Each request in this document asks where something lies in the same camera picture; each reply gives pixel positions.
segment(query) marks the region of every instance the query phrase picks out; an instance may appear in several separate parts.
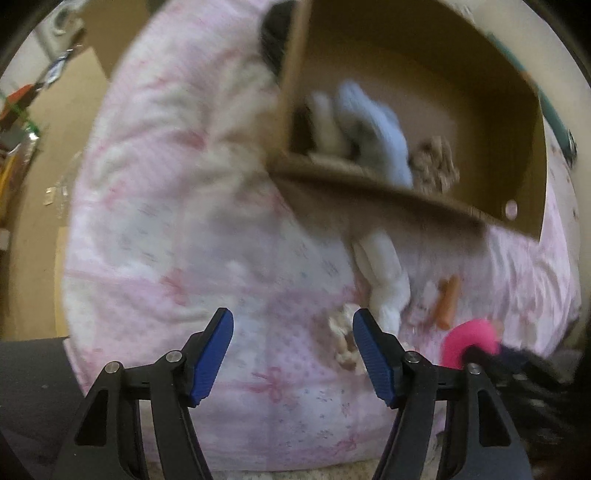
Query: hole in cardboard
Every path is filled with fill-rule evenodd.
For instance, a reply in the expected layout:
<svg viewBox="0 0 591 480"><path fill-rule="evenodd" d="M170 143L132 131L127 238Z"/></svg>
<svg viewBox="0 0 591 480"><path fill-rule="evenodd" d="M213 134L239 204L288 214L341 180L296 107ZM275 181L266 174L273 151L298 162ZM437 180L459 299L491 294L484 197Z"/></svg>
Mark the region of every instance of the hole in cardboard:
<svg viewBox="0 0 591 480"><path fill-rule="evenodd" d="M505 204L505 217L507 220L515 220L517 218L517 202L515 200L509 200Z"/></svg>

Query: blue gripper pad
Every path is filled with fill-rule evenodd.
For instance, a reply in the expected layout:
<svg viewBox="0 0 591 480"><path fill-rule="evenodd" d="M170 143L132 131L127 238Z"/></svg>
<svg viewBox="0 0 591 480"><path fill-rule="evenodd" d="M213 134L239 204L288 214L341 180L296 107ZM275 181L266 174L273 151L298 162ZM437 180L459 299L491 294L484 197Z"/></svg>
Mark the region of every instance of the blue gripper pad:
<svg viewBox="0 0 591 480"><path fill-rule="evenodd" d="M199 405L199 402L211 392L233 333L234 318L231 312L226 310L195 365L193 389L190 394L195 405Z"/></svg>
<svg viewBox="0 0 591 480"><path fill-rule="evenodd" d="M357 348L359 348L359 353L361 353L361 358L363 358L365 368L368 370L375 394L384 400L388 407L391 406L396 399L392 372L371 335L361 310L358 310L353 316L353 337Z"/></svg>

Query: white appliance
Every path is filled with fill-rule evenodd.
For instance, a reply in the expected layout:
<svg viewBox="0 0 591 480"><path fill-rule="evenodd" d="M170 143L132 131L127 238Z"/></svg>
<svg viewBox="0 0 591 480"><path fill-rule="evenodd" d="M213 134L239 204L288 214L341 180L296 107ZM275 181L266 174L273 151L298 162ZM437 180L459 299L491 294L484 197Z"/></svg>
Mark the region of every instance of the white appliance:
<svg viewBox="0 0 591 480"><path fill-rule="evenodd" d="M84 28L78 16L80 2L60 3L35 29L39 42L55 60L72 46L76 34Z"/></svg>

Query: open cardboard box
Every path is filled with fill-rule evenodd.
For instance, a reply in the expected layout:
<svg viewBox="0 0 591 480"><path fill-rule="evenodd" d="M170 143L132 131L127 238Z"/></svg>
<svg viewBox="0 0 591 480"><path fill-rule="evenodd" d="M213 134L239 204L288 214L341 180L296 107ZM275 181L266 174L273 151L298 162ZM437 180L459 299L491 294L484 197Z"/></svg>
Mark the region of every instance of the open cardboard box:
<svg viewBox="0 0 591 480"><path fill-rule="evenodd" d="M460 181L446 194L394 187L352 162L312 161L304 99L345 79L398 115L409 151L434 135ZM272 175L414 198L539 240L547 157L535 87L437 0L300 0L284 58ZM508 219L508 202L517 216Z"/></svg>

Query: metal screw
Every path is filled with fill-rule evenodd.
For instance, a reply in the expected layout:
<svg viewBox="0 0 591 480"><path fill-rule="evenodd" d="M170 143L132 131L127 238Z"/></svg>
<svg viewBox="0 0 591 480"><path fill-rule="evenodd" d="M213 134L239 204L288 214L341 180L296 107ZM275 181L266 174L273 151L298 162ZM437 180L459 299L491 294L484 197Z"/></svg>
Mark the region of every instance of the metal screw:
<svg viewBox="0 0 591 480"><path fill-rule="evenodd" d="M468 372L470 372L472 375L480 375L480 372L482 372L482 367L477 364L468 364Z"/></svg>
<svg viewBox="0 0 591 480"><path fill-rule="evenodd" d="M178 350L173 350L172 352L168 352L166 354L166 361L172 364L178 362L183 357L183 353L179 352Z"/></svg>
<svg viewBox="0 0 591 480"><path fill-rule="evenodd" d="M421 355L419 355L417 352L413 352L412 350L409 350L408 352L406 352L404 354L404 359L409 364L417 364L421 361Z"/></svg>
<svg viewBox="0 0 591 480"><path fill-rule="evenodd" d="M105 372L114 374L119 369L119 362L109 362L105 365Z"/></svg>

